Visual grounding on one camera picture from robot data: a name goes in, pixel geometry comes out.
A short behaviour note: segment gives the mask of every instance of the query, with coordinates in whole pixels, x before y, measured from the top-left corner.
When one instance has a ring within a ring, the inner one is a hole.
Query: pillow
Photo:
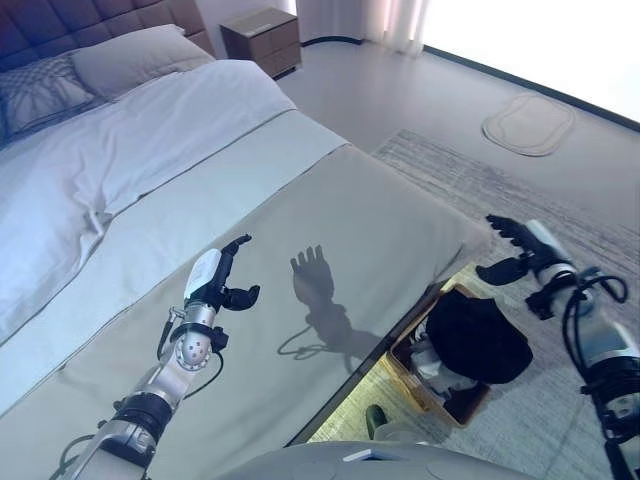
[[[73,62],[89,90],[114,100],[149,80],[214,60],[183,32],[175,25],[137,30],[76,50]]]
[[[68,53],[0,73],[0,139],[6,142],[59,123],[94,100],[77,78]]]

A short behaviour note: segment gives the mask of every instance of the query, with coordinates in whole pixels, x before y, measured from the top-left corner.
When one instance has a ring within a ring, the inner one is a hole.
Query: bedside table
[[[267,8],[220,25],[229,58],[253,60],[269,76],[295,69],[301,62],[298,18]]]

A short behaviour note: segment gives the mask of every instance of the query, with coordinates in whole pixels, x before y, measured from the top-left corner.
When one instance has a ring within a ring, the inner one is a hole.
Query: white cloth
[[[369,0],[366,38],[390,49],[418,55],[424,45],[428,0]]]
[[[345,143],[290,111],[118,215],[78,276],[0,347],[0,416],[112,317]]]
[[[253,62],[175,73],[0,153],[0,343],[82,268],[99,218],[295,105]]]

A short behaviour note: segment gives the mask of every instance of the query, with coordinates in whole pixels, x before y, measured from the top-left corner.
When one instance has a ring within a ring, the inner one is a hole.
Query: black cloth
[[[426,333],[450,370],[483,383],[508,383],[533,359],[527,337],[493,299],[467,298],[457,290],[429,313]]]

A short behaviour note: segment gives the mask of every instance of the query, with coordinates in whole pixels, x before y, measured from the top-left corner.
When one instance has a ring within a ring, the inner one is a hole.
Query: upholstered headboard
[[[167,23],[214,53],[195,0],[0,0],[0,71]]]

